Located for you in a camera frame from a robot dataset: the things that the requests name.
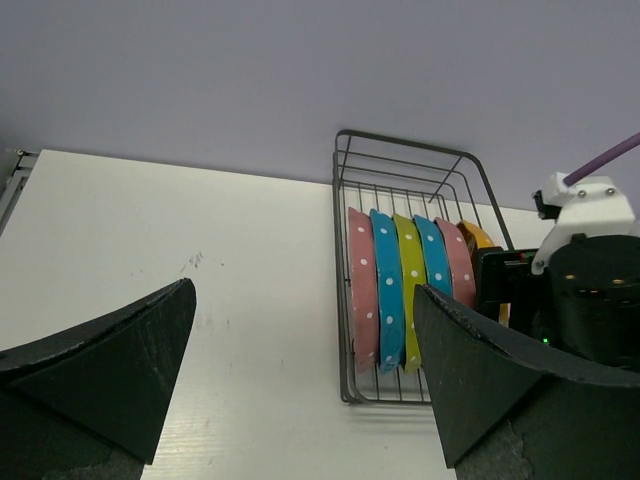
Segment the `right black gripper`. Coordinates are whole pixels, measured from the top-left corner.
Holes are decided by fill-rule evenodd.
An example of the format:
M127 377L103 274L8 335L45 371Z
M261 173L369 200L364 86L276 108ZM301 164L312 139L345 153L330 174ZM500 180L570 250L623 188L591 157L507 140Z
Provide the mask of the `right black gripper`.
M546 275L532 273L534 249L483 247L473 254L475 310L545 345L555 343L555 314Z

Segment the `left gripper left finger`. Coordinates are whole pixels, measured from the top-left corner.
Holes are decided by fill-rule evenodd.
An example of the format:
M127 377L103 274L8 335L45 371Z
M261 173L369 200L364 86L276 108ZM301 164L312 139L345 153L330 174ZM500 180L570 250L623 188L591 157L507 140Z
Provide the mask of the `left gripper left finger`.
M138 479L192 330L188 278L1 353L4 479Z

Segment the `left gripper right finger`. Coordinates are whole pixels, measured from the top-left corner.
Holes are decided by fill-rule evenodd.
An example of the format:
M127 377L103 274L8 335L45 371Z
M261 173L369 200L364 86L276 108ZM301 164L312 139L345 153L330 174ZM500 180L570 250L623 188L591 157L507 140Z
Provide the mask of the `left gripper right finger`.
M459 479L636 479L639 375L565 353L429 286L414 323Z

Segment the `pink dotted plate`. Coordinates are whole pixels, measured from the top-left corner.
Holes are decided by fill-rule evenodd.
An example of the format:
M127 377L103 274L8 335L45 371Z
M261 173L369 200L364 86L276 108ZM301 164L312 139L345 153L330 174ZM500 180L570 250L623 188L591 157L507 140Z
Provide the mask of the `pink dotted plate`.
M436 217L434 220L443 238L449 263L453 298L473 309L476 285L471 257L461 231L451 222Z
M379 351L374 239L368 215L349 207L347 216L353 351L356 372L363 373L375 366Z

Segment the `orange dotted plate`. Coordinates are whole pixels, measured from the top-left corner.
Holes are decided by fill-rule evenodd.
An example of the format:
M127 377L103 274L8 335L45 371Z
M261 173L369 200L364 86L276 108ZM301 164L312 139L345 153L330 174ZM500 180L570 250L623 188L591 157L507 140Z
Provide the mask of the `orange dotted plate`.
M491 237L482 230L478 225L475 225L469 221L461 220L457 223L457 228L460 230L467 250L469 252L474 274L477 274L477 260L476 256L478 250L481 248L495 247L495 244ZM510 305L501 304L499 308L499 323L505 327L509 326L509 314Z

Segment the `blue dotted plate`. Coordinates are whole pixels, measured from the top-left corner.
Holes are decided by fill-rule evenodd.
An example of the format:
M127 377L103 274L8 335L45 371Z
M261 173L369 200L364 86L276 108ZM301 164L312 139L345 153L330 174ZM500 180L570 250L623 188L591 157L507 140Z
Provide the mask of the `blue dotted plate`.
M395 224L376 209L369 212L377 271L379 311L379 369L387 374L404 358L405 319L402 271Z
M442 293L453 294L451 274L445 244L437 225L420 215L413 216L420 236L427 282Z

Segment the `green dotted plate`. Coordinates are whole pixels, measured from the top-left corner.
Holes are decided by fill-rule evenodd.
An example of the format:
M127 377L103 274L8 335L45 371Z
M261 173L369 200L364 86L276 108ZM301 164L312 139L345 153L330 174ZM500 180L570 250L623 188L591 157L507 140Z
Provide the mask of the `green dotted plate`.
M426 270L419 234L412 220L397 213L394 222L403 282L405 315L405 360L404 372L415 372L421 366L421 355L415 332L414 293L417 285L426 282Z

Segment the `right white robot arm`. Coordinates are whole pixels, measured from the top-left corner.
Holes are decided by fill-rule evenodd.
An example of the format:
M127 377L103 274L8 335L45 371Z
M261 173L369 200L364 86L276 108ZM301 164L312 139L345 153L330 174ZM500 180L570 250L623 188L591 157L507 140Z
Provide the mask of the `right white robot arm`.
M547 346L639 369L639 239L574 235L532 271L535 250L484 247L472 256L475 310Z

